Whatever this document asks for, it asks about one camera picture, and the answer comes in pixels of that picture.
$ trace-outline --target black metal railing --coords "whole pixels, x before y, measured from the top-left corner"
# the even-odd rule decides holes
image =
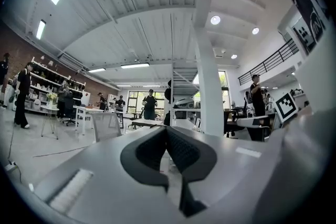
[[[265,61],[257,65],[255,68],[246,72],[244,75],[240,76],[239,83],[243,85],[244,83],[252,80],[252,75],[259,74],[262,75],[269,70],[273,69],[277,65],[286,61],[289,57],[293,56],[299,51],[295,42],[290,39],[287,41],[280,49],[278,49],[274,54],[268,57]]]

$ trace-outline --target table leg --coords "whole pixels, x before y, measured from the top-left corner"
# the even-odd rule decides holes
[[[83,120],[82,120],[82,135],[85,135],[85,118],[86,118],[86,111],[83,110]]]
[[[76,122],[75,122],[75,131],[77,130],[78,126],[78,108],[76,108]]]

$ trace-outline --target red brick wall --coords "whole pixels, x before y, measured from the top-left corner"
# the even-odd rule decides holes
[[[47,56],[45,56],[44,60],[41,60],[41,56],[44,55],[43,52],[20,38],[17,34],[15,34],[7,25],[5,25],[2,21],[0,21],[0,59],[3,60],[3,55],[9,52],[10,59],[9,59],[9,67],[8,67],[8,74],[7,78],[13,78],[15,74],[17,74],[20,70],[22,70],[28,62],[35,57],[35,61],[48,64],[50,60]],[[64,75],[64,76],[71,76],[72,79],[75,79],[81,83],[86,82],[85,91],[90,92],[90,103],[96,103],[99,101],[99,97],[97,96],[98,92],[101,92],[105,97],[108,94],[118,95],[118,91],[112,88],[109,88],[105,85],[102,85],[98,82],[95,82],[81,74],[76,74],[76,72],[72,71],[71,69],[63,66],[60,63],[55,64],[54,66],[50,67],[54,71]]]

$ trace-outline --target floor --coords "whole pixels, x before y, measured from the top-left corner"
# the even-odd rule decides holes
[[[0,161],[3,166],[8,164],[10,141],[13,135],[9,159],[15,161],[18,165],[22,175],[22,184],[25,186],[28,186],[28,184],[36,186],[51,170],[91,145],[95,139],[90,122],[87,122],[85,135],[79,133],[81,129],[75,131],[74,124],[66,126],[66,124],[57,122],[59,140],[56,140],[55,136],[51,134],[51,128],[48,123],[44,131],[46,134],[41,137],[44,115],[26,113],[27,121],[30,125],[30,129],[27,130],[13,125],[14,115],[14,111],[0,108],[0,126],[2,127]],[[131,121],[124,119],[123,134],[133,131],[133,129],[127,129],[129,124],[131,124]],[[247,131],[237,132],[235,138],[250,139]],[[16,169],[9,173],[9,176],[19,180],[20,172]],[[167,195],[178,206],[182,176],[174,166],[171,167],[166,175],[170,183]]]

